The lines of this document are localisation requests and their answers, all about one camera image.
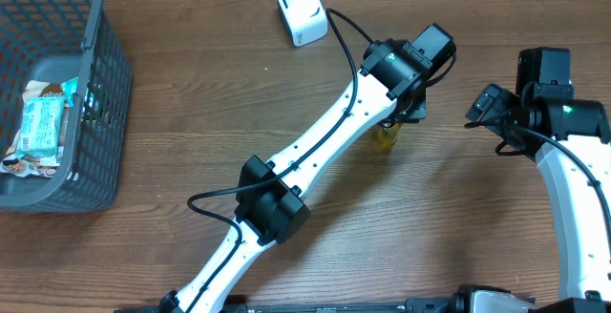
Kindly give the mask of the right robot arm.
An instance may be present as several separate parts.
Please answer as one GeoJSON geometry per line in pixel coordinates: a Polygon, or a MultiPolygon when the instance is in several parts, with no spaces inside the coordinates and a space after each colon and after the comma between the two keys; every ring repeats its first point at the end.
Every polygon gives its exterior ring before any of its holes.
{"type": "Polygon", "coordinates": [[[610,122],[597,100],[575,97],[567,49],[518,54],[516,87],[487,86],[466,128],[485,127],[501,157],[531,159],[542,175],[558,244],[558,301],[537,306],[495,289],[464,288],[456,312],[607,312],[610,309],[610,122]]]}

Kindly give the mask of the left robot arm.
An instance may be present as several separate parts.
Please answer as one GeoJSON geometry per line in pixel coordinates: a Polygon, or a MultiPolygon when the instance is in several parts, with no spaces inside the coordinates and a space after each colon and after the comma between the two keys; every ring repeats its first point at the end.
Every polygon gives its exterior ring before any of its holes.
{"type": "Polygon", "coordinates": [[[218,312],[257,257],[306,222],[309,193],[331,165],[374,125],[403,110],[451,68],[453,38],[436,24],[414,41],[372,41],[362,65],[350,62],[342,96],[297,140],[263,161],[252,156],[231,189],[238,206],[230,229],[199,274],[160,302],[162,312],[218,312]]]}

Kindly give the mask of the teal white tissue pack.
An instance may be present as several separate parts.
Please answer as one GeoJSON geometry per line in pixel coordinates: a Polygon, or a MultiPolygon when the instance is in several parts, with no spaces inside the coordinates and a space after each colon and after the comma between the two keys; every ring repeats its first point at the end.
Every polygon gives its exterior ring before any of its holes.
{"type": "Polygon", "coordinates": [[[74,77],[60,84],[60,88],[65,96],[65,100],[69,108],[74,106],[73,95],[77,93],[78,80],[78,77],[74,77]]]}

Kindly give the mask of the yellow drink bottle grey cap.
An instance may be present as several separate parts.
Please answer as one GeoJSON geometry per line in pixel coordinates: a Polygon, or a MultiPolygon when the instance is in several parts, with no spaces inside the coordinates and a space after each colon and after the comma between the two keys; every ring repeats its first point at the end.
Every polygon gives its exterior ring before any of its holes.
{"type": "Polygon", "coordinates": [[[382,123],[375,126],[373,149],[379,153],[389,152],[396,143],[402,123],[382,123]]]}

